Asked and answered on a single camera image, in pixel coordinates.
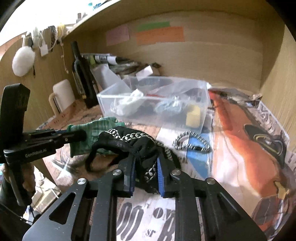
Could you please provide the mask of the stack of magazines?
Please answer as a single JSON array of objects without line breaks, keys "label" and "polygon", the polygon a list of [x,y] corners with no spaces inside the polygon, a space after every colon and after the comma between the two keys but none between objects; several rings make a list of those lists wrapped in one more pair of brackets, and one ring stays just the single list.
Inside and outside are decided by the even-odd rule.
[{"label": "stack of magazines", "polygon": [[149,65],[156,69],[161,68],[161,65],[156,62],[147,64],[111,54],[83,53],[82,57],[88,61],[91,69],[94,69],[99,65],[107,65],[107,67],[117,75],[131,75]]}]

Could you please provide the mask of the pink sticky note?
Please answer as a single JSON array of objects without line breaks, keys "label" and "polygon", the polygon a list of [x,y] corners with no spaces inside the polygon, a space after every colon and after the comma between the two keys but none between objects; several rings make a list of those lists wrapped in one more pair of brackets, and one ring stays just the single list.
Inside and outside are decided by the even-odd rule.
[{"label": "pink sticky note", "polygon": [[120,25],[106,32],[106,45],[113,46],[130,40],[127,24]]}]

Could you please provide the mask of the silver foil plastic bag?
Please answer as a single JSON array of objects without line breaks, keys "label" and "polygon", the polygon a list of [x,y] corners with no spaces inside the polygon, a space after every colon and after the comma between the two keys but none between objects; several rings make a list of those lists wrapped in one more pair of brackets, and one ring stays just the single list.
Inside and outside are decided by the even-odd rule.
[{"label": "silver foil plastic bag", "polygon": [[154,107],[154,112],[157,114],[165,114],[167,116],[174,116],[180,114],[186,108],[184,102],[174,100],[163,100],[157,103]]}]

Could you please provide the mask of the yellow sponge block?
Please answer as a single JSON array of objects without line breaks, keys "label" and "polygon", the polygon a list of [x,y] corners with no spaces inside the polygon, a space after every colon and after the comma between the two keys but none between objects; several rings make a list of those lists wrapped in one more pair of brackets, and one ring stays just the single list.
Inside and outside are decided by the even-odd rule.
[{"label": "yellow sponge block", "polygon": [[201,109],[197,105],[190,107],[186,115],[186,126],[198,128],[200,126]]}]

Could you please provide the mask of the small white paper box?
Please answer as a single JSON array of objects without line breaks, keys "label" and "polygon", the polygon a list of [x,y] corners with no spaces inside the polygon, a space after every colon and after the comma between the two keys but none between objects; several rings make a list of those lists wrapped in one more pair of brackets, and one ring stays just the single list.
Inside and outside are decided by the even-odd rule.
[{"label": "small white paper box", "polygon": [[146,66],[144,69],[140,70],[136,73],[136,77],[138,80],[141,80],[143,78],[152,76],[154,73],[152,66]]}]

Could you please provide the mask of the green knit glove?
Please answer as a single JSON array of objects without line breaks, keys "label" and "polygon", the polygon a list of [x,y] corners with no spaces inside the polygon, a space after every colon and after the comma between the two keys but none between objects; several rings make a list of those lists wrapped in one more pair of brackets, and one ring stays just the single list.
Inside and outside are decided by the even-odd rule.
[{"label": "green knit glove", "polygon": [[89,154],[92,145],[97,141],[99,135],[117,126],[125,127],[125,123],[118,121],[116,117],[105,117],[93,120],[81,125],[69,125],[67,132],[83,130],[86,132],[86,140],[77,143],[70,143],[70,156]]}]

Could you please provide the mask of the white fluffy pompom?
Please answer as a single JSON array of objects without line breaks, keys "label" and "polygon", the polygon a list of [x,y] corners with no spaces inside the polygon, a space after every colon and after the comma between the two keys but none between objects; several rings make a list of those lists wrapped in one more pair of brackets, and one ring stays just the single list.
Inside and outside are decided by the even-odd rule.
[{"label": "white fluffy pompom", "polygon": [[15,76],[22,77],[33,68],[35,52],[29,46],[23,46],[16,52],[12,61],[12,70]]}]

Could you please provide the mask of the dark wine bottle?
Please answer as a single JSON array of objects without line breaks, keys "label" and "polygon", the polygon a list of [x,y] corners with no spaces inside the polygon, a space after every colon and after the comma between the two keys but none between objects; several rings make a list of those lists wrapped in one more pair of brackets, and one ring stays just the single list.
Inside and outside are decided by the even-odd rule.
[{"label": "dark wine bottle", "polygon": [[73,41],[71,43],[71,49],[74,56],[74,62],[72,64],[72,73],[74,76],[77,90],[83,98],[86,106],[88,108],[92,108],[98,105],[96,91],[94,88],[94,77],[90,71],[87,60],[82,57],[78,48],[78,43],[76,41]]}]

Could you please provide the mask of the black chain-print scrunchie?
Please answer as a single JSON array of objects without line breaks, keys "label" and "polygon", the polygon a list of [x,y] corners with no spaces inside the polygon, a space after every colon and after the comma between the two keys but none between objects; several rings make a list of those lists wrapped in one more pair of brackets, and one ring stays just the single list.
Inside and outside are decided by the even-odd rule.
[{"label": "black chain-print scrunchie", "polygon": [[117,154],[117,157],[110,163],[111,166],[118,164],[123,157],[131,155],[136,161],[138,180],[145,181],[149,185],[152,185],[156,179],[157,158],[161,153],[176,168],[181,167],[177,155],[171,149],[147,133],[131,128],[116,126],[100,133],[96,142],[91,146],[91,151],[85,161],[85,168],[88,172],[92,171],[91,163],[100,149]]}]

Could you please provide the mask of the clear plastic storage bin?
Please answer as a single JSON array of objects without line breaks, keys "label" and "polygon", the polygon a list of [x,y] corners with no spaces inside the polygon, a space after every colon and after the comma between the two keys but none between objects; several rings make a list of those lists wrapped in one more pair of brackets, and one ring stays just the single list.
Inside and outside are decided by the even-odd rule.
[{"label": "clear plastic storage bin", "polygon": [[[157,126],[181,131],[191,130],[201,133],[208,107],[211,104],[206,81],[166,76],[149,76],[138,80],[136,77],[129,76],[123,79],[121,84],[119,93],[105,94],[102,91],[97,95],[104,116],[113,116],[119,121],[137,125]],[[145,101],[135,114],[118,116],[110,110],[110,105],[115,98],[124,98],[124,93],[132,93],[136,89],[144,93]],[[186,108],[180,114],[167,116],[154,112],[155,105],[160,101],[174,99],[186,104]],[[186,115],[193,105],[197,105],[201,109],[200,126],[198,128],[186,126]]]}]

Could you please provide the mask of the orange sticky note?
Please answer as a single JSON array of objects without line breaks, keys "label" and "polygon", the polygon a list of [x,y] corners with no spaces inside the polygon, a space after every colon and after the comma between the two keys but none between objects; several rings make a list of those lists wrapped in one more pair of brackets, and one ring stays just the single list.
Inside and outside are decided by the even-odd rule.
[{"label": "orange sticky note", "polygon": [[153,45],[156,43],[184,42],[183,27],[165,27],[138,32],[137,45]]}]

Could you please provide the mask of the white cream mug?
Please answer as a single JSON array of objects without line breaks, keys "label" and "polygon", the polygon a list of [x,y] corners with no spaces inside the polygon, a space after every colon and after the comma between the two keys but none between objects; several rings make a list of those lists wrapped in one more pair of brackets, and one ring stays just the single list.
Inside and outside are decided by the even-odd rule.
[{"label": "white cream mug", "polygon": [[49,103],[55,115],[62,113],[75,101],[70,81],[65,79],[53,86]]}]

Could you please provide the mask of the green sticky note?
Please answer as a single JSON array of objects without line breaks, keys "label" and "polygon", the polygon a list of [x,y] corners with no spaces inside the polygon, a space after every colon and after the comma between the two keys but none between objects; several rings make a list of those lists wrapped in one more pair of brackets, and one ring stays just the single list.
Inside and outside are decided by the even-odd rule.
[{"label": "green sticky note", "polygon": [[170,27],[170,22],[151,22],[144,23],[137,26],[137,32],[149,31],[153,29],[160,29]]}]

